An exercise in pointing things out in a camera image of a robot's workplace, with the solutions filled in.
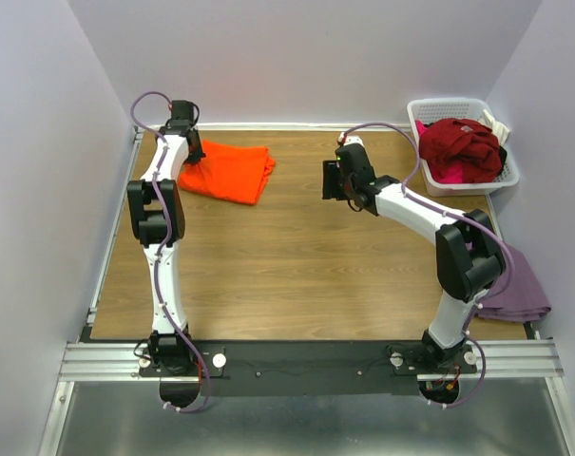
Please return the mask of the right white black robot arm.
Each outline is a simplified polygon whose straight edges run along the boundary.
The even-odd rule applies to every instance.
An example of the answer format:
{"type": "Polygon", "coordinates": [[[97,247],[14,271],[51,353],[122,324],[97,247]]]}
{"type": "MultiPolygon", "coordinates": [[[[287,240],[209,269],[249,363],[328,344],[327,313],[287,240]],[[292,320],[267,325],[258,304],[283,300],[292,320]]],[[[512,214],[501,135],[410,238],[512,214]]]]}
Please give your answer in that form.
{"type": "Polygon", "coordinates": [[[390,347],[395,373],[472,372],[466,331],[473,310],[507,268],[489,216],[436,205],[393,177],[378,177],[360,143],[341,145],[334,159],[323,162],[322,172],[324,199],[343,200],[356,212],[392,219],[435,248],[441,299],[420,341],[390,347]]]}

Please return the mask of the orange t shirt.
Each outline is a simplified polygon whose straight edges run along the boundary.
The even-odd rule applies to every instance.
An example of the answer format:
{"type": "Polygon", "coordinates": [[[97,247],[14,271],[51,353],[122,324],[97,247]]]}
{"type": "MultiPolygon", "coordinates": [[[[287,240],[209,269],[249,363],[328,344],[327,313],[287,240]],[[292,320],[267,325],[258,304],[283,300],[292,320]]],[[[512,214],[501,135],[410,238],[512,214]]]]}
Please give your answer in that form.
{"type": "Polygon", "coordinates": [[[276,161],[265,146],[239,147],[202,141],[204,157],[183,166],[178,186],[217,200],[256,205],[276,161]]]}

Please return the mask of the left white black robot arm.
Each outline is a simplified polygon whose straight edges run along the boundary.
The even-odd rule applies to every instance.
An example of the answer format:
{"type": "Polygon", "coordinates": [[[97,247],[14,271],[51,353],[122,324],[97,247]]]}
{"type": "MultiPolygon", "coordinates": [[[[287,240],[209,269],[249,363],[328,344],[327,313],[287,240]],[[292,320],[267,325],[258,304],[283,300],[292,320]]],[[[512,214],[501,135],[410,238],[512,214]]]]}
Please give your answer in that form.
{"type": "Polygon", "coordinates": [[[208,373],[188,333],[179,273],[185,216],[178,177],[195,149],[192,139],[198,135],[197,111],[195,104],[172,101],[160,91],[140,95],[129,109],[134,124],[156,137],[156,151],[147,169],[126,186],[132,232],[143,247],[151,281],[153,322],[147,347],[150,363],[176,376],[191,370],[208,373]],[[154,129],[136,117],[137,105],[149,96],[161,97],[170,110],[171,117],[162,129],[154,129]]]}

